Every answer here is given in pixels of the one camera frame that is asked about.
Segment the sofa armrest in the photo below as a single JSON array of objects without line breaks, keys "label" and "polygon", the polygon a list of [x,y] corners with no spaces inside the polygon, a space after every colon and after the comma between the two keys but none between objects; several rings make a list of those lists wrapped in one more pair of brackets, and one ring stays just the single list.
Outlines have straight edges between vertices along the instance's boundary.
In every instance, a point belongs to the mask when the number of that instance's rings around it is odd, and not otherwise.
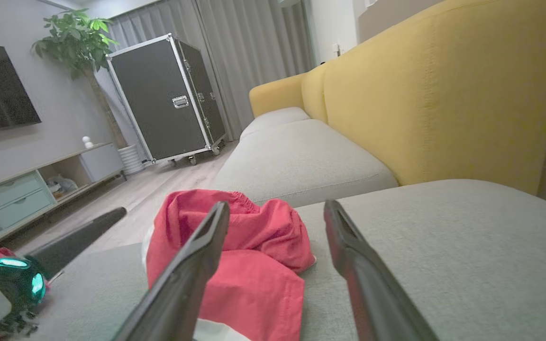
[{"label": "sofa armrest", "polygon": [[250,91],[250,103],[254,117],[281,108],[298,107],[304,109],[302,81],[305,73],[269,82]]}]

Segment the sofa cushion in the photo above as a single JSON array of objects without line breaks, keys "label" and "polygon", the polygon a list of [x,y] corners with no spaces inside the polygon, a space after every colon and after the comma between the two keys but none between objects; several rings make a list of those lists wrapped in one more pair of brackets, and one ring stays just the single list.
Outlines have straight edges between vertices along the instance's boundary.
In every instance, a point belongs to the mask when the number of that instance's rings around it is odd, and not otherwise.
[{"label": "sofa cushion", "polygon": [[140,244],[86,251],[51,285],[30,339],[112,340],[149,291]]},{"label": "sofa cushion", "polygon": [[281,198],[293,207],[396,186],[384,164],[316,119],[245,136],[212,184],[257,205]]},{"label": "sofa cushion", "polygon": [[266,114],[254,118],[254,121],[241,132],[240,140],[244,136],[257,132],[258,130],[285,125],[290,122],[302,121],[303,119],[309,119],[309,115],[307,115],[303,109],[297,107],[267,112]]},{"label": "sofa cushion", "polygon": [[[546,340],[546,201],[476,180],[340,199],[440,340]],[[331,262],[323,203],[297,209],[317,263],[301,340],[357,340]]]}]

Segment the potted plant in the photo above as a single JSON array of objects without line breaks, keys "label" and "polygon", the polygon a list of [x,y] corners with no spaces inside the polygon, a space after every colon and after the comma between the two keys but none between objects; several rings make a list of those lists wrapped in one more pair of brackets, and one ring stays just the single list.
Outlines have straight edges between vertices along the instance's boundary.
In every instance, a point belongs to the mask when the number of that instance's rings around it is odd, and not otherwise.
[{"label": "potted plant", "polygon": [[94,75],[94,70],[99,71],[102,67],[108,69],[106,54],[111,53],[109,45],[119,43],[104,35],[104,32],[109,32],[106,23],[112,21],[90,19],[85,14],[87,10],[71,9],[44,18],[44,28],[50,29],[50,36],[36,41],[33,48],[39,57],[43,58],[45,55],[63,64],[72,80],[82,76],[87,78],[111,128],[126,175],[130,175],[142,171],[143,164],[138,157],[136,145],[128,146]]}]

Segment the drawer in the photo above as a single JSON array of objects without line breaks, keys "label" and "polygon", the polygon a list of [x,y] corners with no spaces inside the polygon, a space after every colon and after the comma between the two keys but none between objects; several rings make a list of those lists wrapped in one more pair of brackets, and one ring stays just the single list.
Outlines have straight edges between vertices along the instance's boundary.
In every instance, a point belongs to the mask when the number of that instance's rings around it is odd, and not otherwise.
[{"label": "drawer", "polygon": [[0,184],[0,207],[41,188],[34,173]]},{"label": "drawer", "polygon": [[35,192],[28,197],[17,199],[13,203],[0,209],[0,226],[2,229],[28,218],[35,212],[48,207],[50,199],[43,190]]}]

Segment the red object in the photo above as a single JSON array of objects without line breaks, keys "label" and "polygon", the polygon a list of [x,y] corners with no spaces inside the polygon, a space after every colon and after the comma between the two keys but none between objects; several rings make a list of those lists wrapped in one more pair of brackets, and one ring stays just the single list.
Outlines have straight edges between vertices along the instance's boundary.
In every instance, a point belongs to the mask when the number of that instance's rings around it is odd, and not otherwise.
[{"label": "red object", "polygon": [[187,190],[167,196],[147,253],[152,286],[218,201],[227,201],[229,230],[200,318],[224,323],[252,341],[300,339],[305,282],[315,262],[299,214],[280,199],[262,207],[238,192]]},{"label": "red object", "polygon": [[8,248],[0,248],[0,258],[15,258],[16,255]]}]

